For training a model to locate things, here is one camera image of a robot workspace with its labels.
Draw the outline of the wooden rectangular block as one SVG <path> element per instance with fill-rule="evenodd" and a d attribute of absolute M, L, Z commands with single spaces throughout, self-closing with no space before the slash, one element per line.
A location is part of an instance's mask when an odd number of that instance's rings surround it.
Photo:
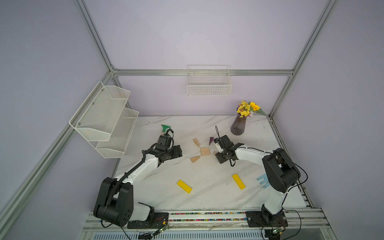
<path fill-rule="evenodd" d="M 203 147 L 203 148 L 200 148 L 201 152 L 210 152 L 210 148 L 209 147 Z"/>
<path fill-rule="evenodd" d="M 210 156 L 210 155 L 211 155 L 210 151 L 202 151 L 201 152 L 201 156 Z"/>

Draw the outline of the yellow block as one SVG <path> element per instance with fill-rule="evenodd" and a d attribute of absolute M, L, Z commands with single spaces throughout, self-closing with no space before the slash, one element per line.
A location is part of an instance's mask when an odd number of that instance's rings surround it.
<path fill-rule="evenodd" d="M 188 184 L 186 184 L 184 181 L 179 180 L 177 182 L 177 185 L 182 188 L 186 193 L 190 194 L 192 191 L 192 187 L 190 187 Z"/>
<path fill-rule="evenodd" d="M 234 174 L 232 175 L 232 177 L 241 190 L 246 188 L 246 185 L 244 184 L 244 182 L 242 181 L 242 179 L 239 177 L 238 174 Z"/>

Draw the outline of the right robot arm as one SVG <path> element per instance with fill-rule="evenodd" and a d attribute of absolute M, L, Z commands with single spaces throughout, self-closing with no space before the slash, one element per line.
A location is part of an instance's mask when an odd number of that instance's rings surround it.
<path fill-rule="evenodd" d="M 215 154 L 220 164 L 230 162 L 233 167 L 236 161 L 248 161 L 264 167 L 270 186 L 270 192 L 262 211 L 271 216 L 280 214 L 283 204 L 291 189 L 301 177 L 301 173 L 282 148 L 272 152 L 262 151 L 242 143 L 234 144 L 224 135 L 214 139 L 218 153 Z"/>

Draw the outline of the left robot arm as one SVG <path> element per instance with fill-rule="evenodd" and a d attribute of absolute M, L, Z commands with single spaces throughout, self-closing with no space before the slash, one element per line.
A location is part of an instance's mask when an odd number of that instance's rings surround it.
<path fill-rule="evenodd" d="M 134 200 L 134 184 L 141 182 L 149 173 L 166 161 L 183 156 L 182 148 L 175 145 L 174 138 L 161 135 L 157 143 L 142 150 L 141 160 L 121 177 L 105 178 L 97 196 L 94 217 L 103 228 L 112 225 L 129 229 L 145 229 L 157 226 L 155 208 Z"/>

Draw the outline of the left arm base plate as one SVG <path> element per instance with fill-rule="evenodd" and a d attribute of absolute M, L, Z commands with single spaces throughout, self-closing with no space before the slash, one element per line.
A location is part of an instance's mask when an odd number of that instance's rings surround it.
<path fill-rule="evenodd" d="M 160 229 L 164 227 L 164 222 L 169 221 L 169 213 L 159 212 L 150 213 L 144 221 L 130 221 L 127 224 L 128 229 Z"/>

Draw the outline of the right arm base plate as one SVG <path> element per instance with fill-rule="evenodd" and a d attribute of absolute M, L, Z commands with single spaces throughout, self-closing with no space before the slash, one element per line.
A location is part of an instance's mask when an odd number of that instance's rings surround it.
<path fill-rule="evenodd" d="M 268 211 L 248 211 L 246 219 L 250 228 L 261 227 L 287 227 L 288 222 L 283 210 L 276 215 L 271 215 Z"/>

